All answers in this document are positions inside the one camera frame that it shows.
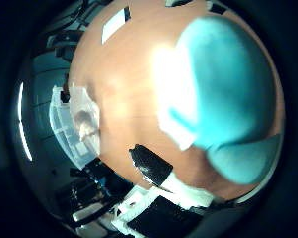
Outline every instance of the clear plastic container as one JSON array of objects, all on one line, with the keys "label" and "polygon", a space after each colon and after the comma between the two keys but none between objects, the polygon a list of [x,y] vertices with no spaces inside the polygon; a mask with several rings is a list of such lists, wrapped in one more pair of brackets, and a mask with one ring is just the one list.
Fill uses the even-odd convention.
[{"label": "clear plastic container", "polygon": [[[82,170],[86,164],[98,157],[99,153],[91,149],[84,140],[81,140],[75,131],[75,125],[70,113],[70,104],[60,100],[61,87],[54,86],[50,104],[50,124],[52,130],[71,161]],[[99,146],[99,136],[94,139]]]}]

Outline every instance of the wooden table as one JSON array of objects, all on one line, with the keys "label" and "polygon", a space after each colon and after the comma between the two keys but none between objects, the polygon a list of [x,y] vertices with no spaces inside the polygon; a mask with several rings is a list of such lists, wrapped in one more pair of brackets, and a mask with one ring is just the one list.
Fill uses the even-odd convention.
[{"label": "wooden table", "polygon": [[[131,20],[101,43],[103,25],[129,6]],[[180,151],[158,128],[152,60],[160,47],[174,48],[184,28],[207,14],[204,0],[166,8],[162,0],[113,1],[89,25],[71,65],[69,85],[84,86],[100,108],[101,159],[122,176],[148,184],[135,169],[128,149],[145,145],[174,166],[183,182],[232,199],[255,185],[222,178],[197,148]],[[240,21],[235,16],[228,17]]]}]

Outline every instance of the black object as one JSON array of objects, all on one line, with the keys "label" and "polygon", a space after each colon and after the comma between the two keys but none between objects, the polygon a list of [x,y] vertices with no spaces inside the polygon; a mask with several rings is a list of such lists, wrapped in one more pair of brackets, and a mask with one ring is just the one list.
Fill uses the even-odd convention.
[{"label": "black object", "polygon": [[71,177],[88,177],[88,174],[84,171],[81,171],[77,168],[70,168],[70,176]]},{"label": "black object", "polygon": [[68,45],[69,43],[78,43],[83,31],[81,30],[65,30],[56,34],[51,40],[51,44],[48,47],[54,47],[57,45]]},{"label": "black object", "polygon": [[180,1],[175,1],[171,7],[178,7],[178,6],[183,6],[186,5],[187,3],[192,2],[192,0],[180,0]]},{"label": "black object", "polygon": [[61,91],[60,100],[61,100],[62,103],[69,103],[70,96],[68,94],[65,94],[63,91]]},{"label": "black object", "polygon": [[82,169],[92,180],[104,179],[103,188],[109,196],[125,196],[133,187],[133,183],[119,176],[100,158],[89,162]]},{"label": "black object", "polygon": [[131,158],[146,179],[160,186],[172,171],[173,166],[142,145],[129,150]]},{"label": "black object", "polygon": [[226,8],[223,7],[223,6],[220,6],[219,4],[212,3],[212,6],[209,9],[209,11],[210,12],[213,12],[213,13],[218,13],[218,14],[222,15],[226,11]]},{"label": "black object", "polygon": [[185,237],[201,218],[158,196],[146,210],[128,222],[128,226],[149,238],[177,238]]},{"label": "black object", "polygon": [[131,19],[129,6],[124,8],[124,12],[125,12],[125,22],[127,22],[129,19]]}]

